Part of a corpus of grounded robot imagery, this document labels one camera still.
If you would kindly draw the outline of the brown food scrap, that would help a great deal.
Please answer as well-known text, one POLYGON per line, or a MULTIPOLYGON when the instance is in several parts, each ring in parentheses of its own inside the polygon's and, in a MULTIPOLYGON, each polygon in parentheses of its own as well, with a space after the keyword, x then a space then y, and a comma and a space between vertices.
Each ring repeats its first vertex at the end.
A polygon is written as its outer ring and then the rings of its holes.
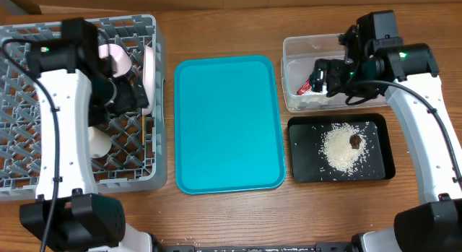
POLYGON ((352 149, 359 149, 362 142, 362 138, 358 134, 353 134, 349 138, 349 143, 352 149))

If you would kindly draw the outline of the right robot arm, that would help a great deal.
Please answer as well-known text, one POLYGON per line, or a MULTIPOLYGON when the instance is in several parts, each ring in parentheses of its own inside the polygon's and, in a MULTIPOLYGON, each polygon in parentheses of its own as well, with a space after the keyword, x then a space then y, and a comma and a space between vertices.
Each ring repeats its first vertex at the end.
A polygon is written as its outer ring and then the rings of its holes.
POLYGON ((446 111, 435 57, 424 43, 407 45, 391 10, 371 12, 340 34, 343 60, 320 59, 311 89, 339 93, 347 105, 382 95, 404 133, 416 172, 417 207, 393 225, 357 234, 348 251, 459 251, 461 249, 461 145, 446 111))

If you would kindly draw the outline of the large white round plate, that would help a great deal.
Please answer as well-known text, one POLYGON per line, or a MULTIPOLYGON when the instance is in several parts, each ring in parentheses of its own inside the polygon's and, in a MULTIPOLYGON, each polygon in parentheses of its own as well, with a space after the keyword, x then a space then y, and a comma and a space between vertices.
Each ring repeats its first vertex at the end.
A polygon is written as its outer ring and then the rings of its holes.
POLYGON ((149 46, 144 49, 143 85, 149 104, 141 111, 143 116, 148 116, 154 107, 155 92, 155 53, 149 46))

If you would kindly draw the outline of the white tissue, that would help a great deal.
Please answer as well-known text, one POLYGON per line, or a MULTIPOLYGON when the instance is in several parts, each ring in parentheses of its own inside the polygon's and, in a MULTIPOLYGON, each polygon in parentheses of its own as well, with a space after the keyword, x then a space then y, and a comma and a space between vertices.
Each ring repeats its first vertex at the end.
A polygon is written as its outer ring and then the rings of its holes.
POLYGON ((312 90, 303 93, 302 98, 307 103, 319 103, 320 105, 329 101, 326 92, 314 92, 312 90))

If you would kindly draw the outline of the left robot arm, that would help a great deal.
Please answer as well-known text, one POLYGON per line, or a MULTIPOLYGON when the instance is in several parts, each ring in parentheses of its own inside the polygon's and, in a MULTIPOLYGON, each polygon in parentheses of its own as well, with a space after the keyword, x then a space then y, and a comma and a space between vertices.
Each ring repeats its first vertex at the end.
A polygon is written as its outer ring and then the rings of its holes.
POLYGON ((99 30, 65 19, 58 39, 34 41, 27 56, 40 101, 41 169, 22 225, 54 251, 153 251, 154 238, 126 222, 119 200, 99 193, 88 128, 109 113, 149 104, 130 61, 99 55, 99 30))

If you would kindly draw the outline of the red snack wrapper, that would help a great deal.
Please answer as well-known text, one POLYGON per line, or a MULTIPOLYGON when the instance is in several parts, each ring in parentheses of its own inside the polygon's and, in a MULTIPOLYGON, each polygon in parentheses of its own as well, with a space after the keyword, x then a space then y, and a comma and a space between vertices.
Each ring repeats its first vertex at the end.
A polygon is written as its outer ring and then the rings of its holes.
POLYGON ((305 93, 311 91, 310 80, 308 79, 297 91, 297 95, 304 95, 305 93))

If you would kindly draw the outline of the small white bowl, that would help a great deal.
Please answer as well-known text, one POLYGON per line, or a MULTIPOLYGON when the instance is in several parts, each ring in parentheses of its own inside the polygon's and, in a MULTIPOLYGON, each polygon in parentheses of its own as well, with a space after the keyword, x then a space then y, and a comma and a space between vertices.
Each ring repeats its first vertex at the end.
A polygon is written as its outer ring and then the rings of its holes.
POLYGON ((115 78, 121 77, 131 70, 132 61, 121 46, 112 43, 100 45, 98 47, 98 53, 100 58, 106 58, 108 56, 112 58, 113 76, 115 78))

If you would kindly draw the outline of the wooden chopstick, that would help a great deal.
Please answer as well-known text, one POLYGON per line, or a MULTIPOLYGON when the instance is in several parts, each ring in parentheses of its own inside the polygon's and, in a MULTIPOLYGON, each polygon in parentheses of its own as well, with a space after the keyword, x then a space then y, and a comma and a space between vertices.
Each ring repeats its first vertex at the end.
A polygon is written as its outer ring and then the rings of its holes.
POLYGON ((146 116, 145 115, 141 116, 141 122, 142 122, 142 125, 141 125, 141 142, 142 142, 143 145, 145 145, 145 141, 146 141, 146 116))

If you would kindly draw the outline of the white cup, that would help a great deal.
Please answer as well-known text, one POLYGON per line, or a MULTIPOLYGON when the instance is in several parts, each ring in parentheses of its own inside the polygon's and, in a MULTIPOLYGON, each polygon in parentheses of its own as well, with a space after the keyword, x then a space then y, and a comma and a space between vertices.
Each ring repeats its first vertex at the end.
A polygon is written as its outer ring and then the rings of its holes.
POLYGON ((88 127, 90 155, 92 158, 101 158, 109 153, 112 142, 111 138, 94 126, 88 127))

